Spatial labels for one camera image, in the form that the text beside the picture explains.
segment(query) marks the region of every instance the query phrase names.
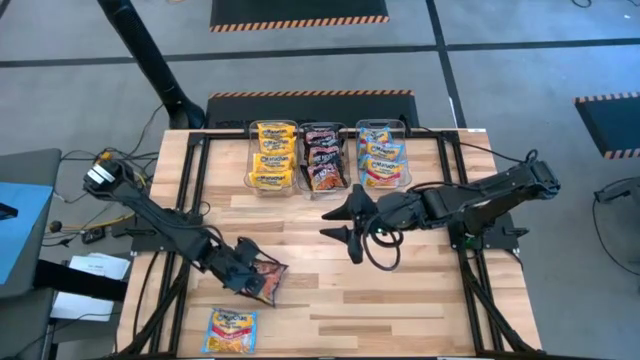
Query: clear plastic bin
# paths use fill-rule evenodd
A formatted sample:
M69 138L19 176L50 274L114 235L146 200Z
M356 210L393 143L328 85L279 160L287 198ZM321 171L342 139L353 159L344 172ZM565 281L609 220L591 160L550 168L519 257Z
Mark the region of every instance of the clear plastic bin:
M378 146L378 144L375 144L375 146L372 144L369 147L369 150L372 150L372 153L367 151L367 144L369 143L369 141L365 140L365 136L367 134L370 135L370 139L375 139L376 137L379 138L379 144L382 144L380 146ZM380 190L382 192L388 192L403 188L411 183L411 172L409 171L409 161L407 160L405 137L406 128L404 123L400 120L358 121L356 124L358 180L367 191ZM396 151L399 151L399 154L394 157ZM394 180L392 184L380 184L375 186L372 185L372 183L375 183L376 180L365 181L366 162L364 159L367 158L377 161L375 164L381 166L386 165L385 162L403 164L402 170L399 172L399 178Z
M341 142L340 159L342 163L342 175L346 184L344 187L336 187L330 190L313 190L307 182L307 178L303 173L301 166L307 166L308 163L305 160L305 139L304 135L307 131L313 131L314 129L322 129L326 127L335 127L338 129L338 138ZM308 200L336 200L343 198L347 195L347 191L351 187L351 171L349 163L349 129L341 123L332 122L318 122L307 123L300 125L298 136L298 187L302 190L304 197Z
M260 137L258 131L258 124L286 124L294 127L293 131L293 154L296 155L294 157L293 168L291 171L291 185L283 185L273 189L260 188L257 186L253 186L250 180L250 174L253 172L253 157L254 154L263 154L262 149L260 148ZM247 172L244 176L244 184L250 188L256 196L260 197L287 197L291 196L295 193L297 176L296 176L296 168L297 168L297 147L298 142L296 141L296 136L298 134L298 125L295 121L291 120L274 120L274 121L254 121L249 126L249 151L247 155ZM261 176L270 177L274 176L275 173L264 172L260 173Z

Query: wooden tabletop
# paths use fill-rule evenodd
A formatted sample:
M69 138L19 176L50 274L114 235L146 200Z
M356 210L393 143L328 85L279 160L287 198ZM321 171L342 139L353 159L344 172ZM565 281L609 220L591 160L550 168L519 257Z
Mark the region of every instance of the wooden tabletop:
M175 206L188 134L167 131L164 135L151 189L153 200L161 206ZM460 130L460 138L489 147L484 131ZM219 227L230 245L235 245L238 236L249 237L267 254L290 266L277 293L278 306L274 309L235 296L223 290L211 273L192 270L179 356L205 356L200 349L213 307L258 312L256 356L474 354L457 256L449 247L446 229L406 233L402 261L394 272L380 271L367 259L354 265L344 244L318 233L321 228L342 225L323 221L320 216L344 199L309 201L300 194L278 199L255 197L243 183L247 149L246 140L211 143L203 191L203 200L211 204L211 211L205 222ZM193 194L198 151L188 194ZM469 181L496 172L491 154L470 147L463 147L463 153ZM414 183L443 180L434 140L408 140L407 154ZM448 155L449 163L455 164L451 148ZM372 250L378 261L393 261L392 249L374 244ZM501 250L485 251L485 256L496 305L522 338L539 348L519 264ZM132 339L133 316L150 259L150 253L143 253L133 263L118 328L122 347ZM160 255L142 299L139 328L155 308L163 266L164 255ZM491 348L486 315L479 303L478 308L485 347ZM172 317L170 308L161 350L167 349Z

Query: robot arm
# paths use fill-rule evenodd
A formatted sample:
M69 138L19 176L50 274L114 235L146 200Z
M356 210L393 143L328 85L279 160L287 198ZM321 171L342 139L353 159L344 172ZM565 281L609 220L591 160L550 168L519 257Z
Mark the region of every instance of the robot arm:
M416 229L449 226L457 227L471 237L481 236L499 216L520 203L556 196L560 183L547 163L538 161L536 155L532 152L526 161L509 170L470 184L419 184L404 193L384 195L377 202L361 185L354 185L345 204L322 217L325 220L351 220L353 229L343 226L320 232L347 244L354 264L362 262L363 246L368 253L368 236L380 246L396 249L403 241L402 232ZM379 234L389 235L392 242L381 240ZM393 270L397 262L384 270Z
M123 161L102 161L94 164L85 175L84 189L97 199L117 201L131 208L173 243L183 258L201 272L211 271L225 288L261 299L265 274L261 274L254 265L259 254L266 254L252 240L239 238L236 248L230 247L221 236L208 229L217 232L215 227L190 224L186 214L161 208L138 188L133 179L133 170ZM269 259L274 266L282 266Z

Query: hazard tape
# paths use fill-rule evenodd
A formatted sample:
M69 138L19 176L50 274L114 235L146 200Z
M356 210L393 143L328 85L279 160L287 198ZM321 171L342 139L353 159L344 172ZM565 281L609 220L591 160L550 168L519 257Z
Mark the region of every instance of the hazard tape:
M265 96L349 96L349 95L410 95L413 90L331 90L331 91L257 91L257 92L220 92L213 93L211 98L222 97L265 97Z
M617 99L631 99L640 97L640 93L633 92L624 92L617 94L607 94L607 95L597 95L597 96L582 96L573 99L574 104L594 102L594 101L607 101L607 100L617 100ZM640 149L620 149L620 150L609 150L604 153L605 159L628 159L640 157Z
M272 29L291 29L313 26L339 26L339 25L357 25L357 24L376 24L387 23L389 17L384 15L371 16L349 16L340 18L324 18L324 19L308 19L308 20L287 20L287 21L269 21L257 23L243 24L225 24L211 26L211 32L232 32L232 31L254 31L254 30L272 30Z
M626 93L618 93L618 94L607 94L607 95L598 95L598 96L583 96L577 97L573 99L573 103L585 103L589 101L606 101L606 100L615 100L615 99L629 99L629 98L637 98L640 94L637 92L626 92Z
M626 150L612 150L604 153L604 158L613 159L629 159L632 157L639 157L640 149L626 149Z

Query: yellow cable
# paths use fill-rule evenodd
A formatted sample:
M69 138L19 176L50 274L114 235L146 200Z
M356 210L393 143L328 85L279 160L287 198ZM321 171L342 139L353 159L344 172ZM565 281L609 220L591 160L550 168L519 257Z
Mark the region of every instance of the yellow cable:
M142 186L147 187L147 182L144 179L144 176L140 175L139 173L135 173L135 175L138 177L138 179L140 179L140 182L142 183ZM117 224L119 222L122 222L124 220L130 219L134 216L134 213L131 213L129 215L124 215L124 216L120 216L119 218L107 221L107 222L103 222L103 223L99 223L99 224L91 224L88 226L82 226L82 225L68 225L68 226L63 226L63 229L73 229L73 230L91 230L91 229L95 229L95 228L99 228L99 227L103 227L103 226L109 226L109 225L113 225L113 224Z
M128 215L124 215L124 216L120 216L119 218L107 221L107 222L103 222L103 223L99 223L99 224L91 224L89 226L82 226L82 225L68 225L68 226L63 226L63 229L84 229L84 230L90 230L90 229L95 229L95 228L99 228L99 227L103 227L103 226L109 226L109 225L113 225L113 224L117 224L119 222L125 221L127 219L130 219L133 217L133 215L135 215L134 213L128 214Z

